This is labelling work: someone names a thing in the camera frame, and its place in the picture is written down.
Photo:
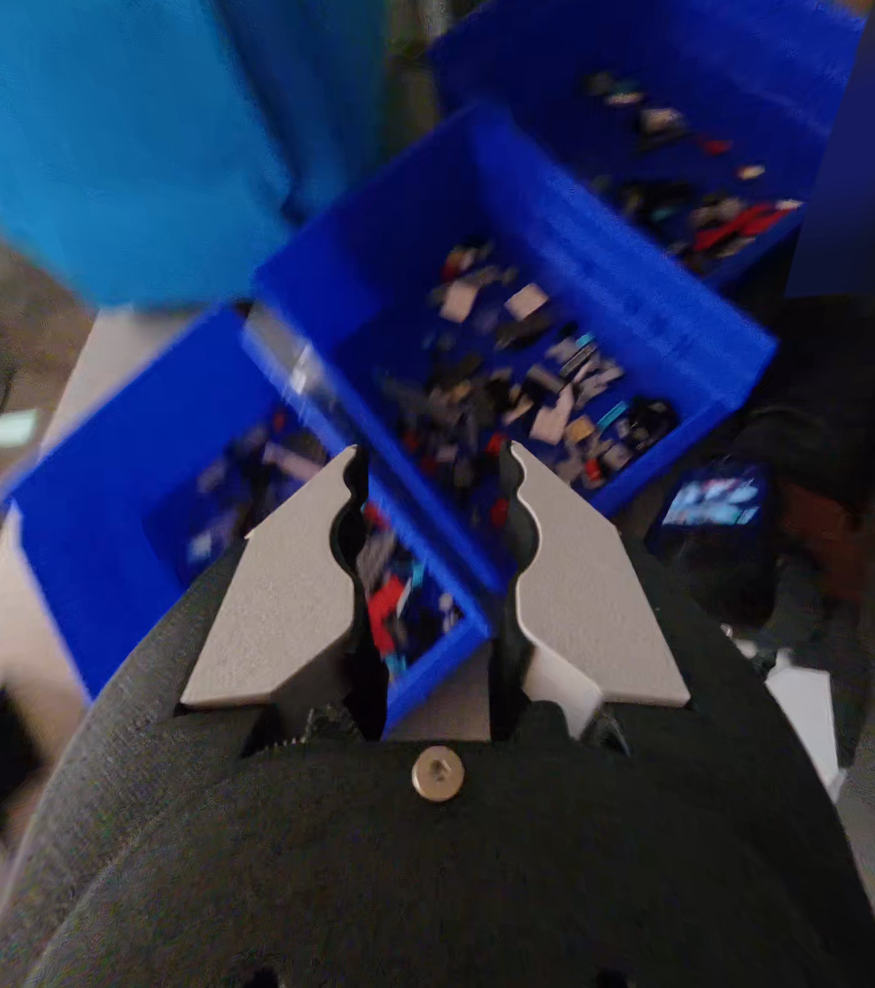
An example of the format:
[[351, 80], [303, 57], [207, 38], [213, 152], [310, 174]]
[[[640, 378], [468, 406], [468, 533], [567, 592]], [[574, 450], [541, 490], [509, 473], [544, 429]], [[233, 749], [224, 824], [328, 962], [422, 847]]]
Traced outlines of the pile of toy bricks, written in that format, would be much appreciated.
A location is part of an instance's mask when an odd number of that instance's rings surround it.
[[[174, 568], [184, 585], [297, 493], [329, 458], [320, 438], [283, 405], [232, 439], [184, 484], [173, 509], [183, 516]], [[464, 611], [376, 504], [368, 501], [362, 517], [366, 536], [356, 569], [373, 641], [396, 685], [464, 621]]]
[[[730, 163], [734, 142], [694, 130], [681, 110], [653, 101], [633, 78], [594, 71], [581, 78], [580, 88], [598, 105], [633, 113], [636, 158], [688, 145], [702, 159]], [[702, 176], [628, 174], [617, 178], [612, 172], [595, 173], [585, 183], [596, 199], [638, 226], [666, 257], [705, 276], [805, 207], [796, 198], [754, 197], [735, 191], [734, 186], [753, 186], [765, 174], [765, 166], [754, 163], [733, 167], [733, 184], [724, 187], [713, 187]]]
[[590, 498], [681, 422], [525, 274], [493, 239], [454, 243], [423, 303], [418, 363], [372, 373], [402, 450], [484, 537], [505, 527], [508, 440]]

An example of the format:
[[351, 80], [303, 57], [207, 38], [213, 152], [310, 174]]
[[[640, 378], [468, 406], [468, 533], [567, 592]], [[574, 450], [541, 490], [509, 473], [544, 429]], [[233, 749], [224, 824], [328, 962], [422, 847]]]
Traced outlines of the person's black hoodie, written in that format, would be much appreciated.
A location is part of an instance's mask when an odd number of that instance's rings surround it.
[[[796, 303], [736, 426], [681, 472], [647, 533], [654, 557], [750, 659], [807, 656], [852, 627], [875, 494], [875, 302]], [[683, 476], [733, 460], [764, 469], [759, 523], [661, 527]]]

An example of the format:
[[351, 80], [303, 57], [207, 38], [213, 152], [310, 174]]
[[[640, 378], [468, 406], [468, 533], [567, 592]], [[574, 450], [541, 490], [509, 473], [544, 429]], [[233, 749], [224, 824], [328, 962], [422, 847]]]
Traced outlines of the blue plastic bin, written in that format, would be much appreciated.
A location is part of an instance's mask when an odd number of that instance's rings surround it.
[[[820, 2], [486, 2], [431, 45], [446, 115], [432, 149], [442, 162], [464, 142], [463, 203], [426, 231], [429, 256], [458, 229], [493, 236], [503, 258], [571, 312], [592, 302], [697, 303], [704, 290], [761, 304], [780, 295], [865, 22]], [[734, 142], [730, 163], [698, 150], [636, 158], [631, 111], [587, 97], [581, 78], [629, 76], [694, 130]], [[705, 276], [666, 257], [638, 226], [596, 199], [585, 181], [702, 176], [762, 164], [734, 186], [754, 197], [805, 202]]]
[[[499, 437], [527, 443], [551, 385], [622, 370], [570, 419], [592, 426], [620, 404], [663, 401], [676, 427], [615, 476], [576, 491], [620, 509], [738, 411], [776, 350], [764, 329], [666, 259], [592, 197], [508, 117], [473, 107], [438, 126], [375, 178], [313, 220], [256, 276], [259, 299], [309, 343], [348, 420], [406, 486], [473, 583], [505, 588], [513, 568], [493, 520], [494, 477], [453, 490], [428, 464], [419, 401], [441, 377], [537, 366], [547, 381]], [[476, 360], [479, 366], [474, 367]]]
[[291, 339], [223, 306], [193, 320], [11, 485], [21, 545], [90, 699], [216, 562], [263, 442], [368, 444]]

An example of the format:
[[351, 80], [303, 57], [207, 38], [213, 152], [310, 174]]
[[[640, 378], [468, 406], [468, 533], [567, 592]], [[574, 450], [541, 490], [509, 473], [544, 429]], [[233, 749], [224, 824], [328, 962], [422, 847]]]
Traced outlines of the smartphone with lit screen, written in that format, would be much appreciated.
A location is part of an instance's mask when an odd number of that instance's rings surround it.
[[771, 481], [759, 465], [715, 461], [683, 476], [658, 524], [679, 528], [757, 524], [771, 493]]

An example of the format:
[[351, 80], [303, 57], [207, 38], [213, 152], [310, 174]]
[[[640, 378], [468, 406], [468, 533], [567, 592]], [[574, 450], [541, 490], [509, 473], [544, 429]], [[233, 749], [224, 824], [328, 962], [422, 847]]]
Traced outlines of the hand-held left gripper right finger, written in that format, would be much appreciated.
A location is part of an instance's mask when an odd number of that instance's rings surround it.
[[515, 572], [490, 665], [493, 735], [533, 702], [583, 737], [607, 705], [683, 710], [677, 661], [617, 530], [529, 450], [501, 450], [505, 543]]

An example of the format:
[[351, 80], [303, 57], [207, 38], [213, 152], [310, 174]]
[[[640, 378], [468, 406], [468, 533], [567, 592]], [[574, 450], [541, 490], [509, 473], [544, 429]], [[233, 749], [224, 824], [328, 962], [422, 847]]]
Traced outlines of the light blue felt bag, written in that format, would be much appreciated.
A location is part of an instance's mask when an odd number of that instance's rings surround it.
[[98, 308], [245, 297], [381, 157], [387, 8], [0, 1], [0, 236]]

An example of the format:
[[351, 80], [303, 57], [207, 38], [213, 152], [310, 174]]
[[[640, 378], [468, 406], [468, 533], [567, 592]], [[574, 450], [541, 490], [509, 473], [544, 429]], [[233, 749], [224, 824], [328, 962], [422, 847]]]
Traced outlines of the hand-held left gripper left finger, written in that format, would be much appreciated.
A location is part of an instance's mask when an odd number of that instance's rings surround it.
[[332, 710], [382, 738], [389, 673], [357, 565], [368, 488], [367, 452], [348, 446], [249, 533], [181, 712], [265, 708], [292, 738]]

